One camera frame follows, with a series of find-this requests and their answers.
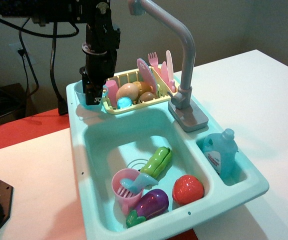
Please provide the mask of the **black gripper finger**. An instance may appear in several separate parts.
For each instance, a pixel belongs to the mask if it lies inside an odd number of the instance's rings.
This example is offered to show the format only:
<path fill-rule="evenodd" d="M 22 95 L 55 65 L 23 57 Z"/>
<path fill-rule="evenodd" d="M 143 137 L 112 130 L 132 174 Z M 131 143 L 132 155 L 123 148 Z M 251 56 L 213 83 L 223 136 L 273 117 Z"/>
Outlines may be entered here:
<path fill-rule="evenodd" d="M 85 85 L 86 105 L 99 105 L 102 99 L 103 86 L 88 83 Z"/>
<path fill-rule="evenodd" d="M 86 74 L 82 75 L 82 90 L 86 98 L 87 88 L 86 85 L 88 83 L 88 76 Z"/>

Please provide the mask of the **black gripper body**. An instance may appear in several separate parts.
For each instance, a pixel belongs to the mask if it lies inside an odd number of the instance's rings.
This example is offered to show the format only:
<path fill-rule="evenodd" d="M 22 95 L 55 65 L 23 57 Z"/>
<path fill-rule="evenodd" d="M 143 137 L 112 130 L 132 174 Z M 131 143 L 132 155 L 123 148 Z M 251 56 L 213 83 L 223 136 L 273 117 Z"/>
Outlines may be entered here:
<path fill-rule="evenodd" d="M 108 0 L 82 0 L 79 14 L 81 21 L 86 23 L 86 41 L 82 50 L 86 54 L 87 84 L 101 87 L 115 74 L 120 29 L 112 23 Z"/>

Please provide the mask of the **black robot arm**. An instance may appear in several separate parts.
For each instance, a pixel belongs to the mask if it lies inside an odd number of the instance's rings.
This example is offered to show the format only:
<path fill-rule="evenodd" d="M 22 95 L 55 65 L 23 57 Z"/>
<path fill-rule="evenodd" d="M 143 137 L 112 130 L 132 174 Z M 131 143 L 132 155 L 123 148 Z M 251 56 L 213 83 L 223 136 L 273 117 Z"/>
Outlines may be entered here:
<path fill-rule="evenodd" d="M 108 0 L 0 0 L 0 15 L 10 18 L 30 18 L 33 23 L 45 26 L 53 23 L 50 60 L 50 77 L 54 81 L 54 58 L 56 40 L 69 37 L 57 34 L 57 24 L 68 22 L 73 27 L 86 25 L 86 41 L 82 51 L 86 63 L 80 68 L 85 104 L 98 105 L 101 102 L 103 86 L 115 73 L 117 49 L 120 44 L 120 30 L 112 24 L 112 12 Z"/>

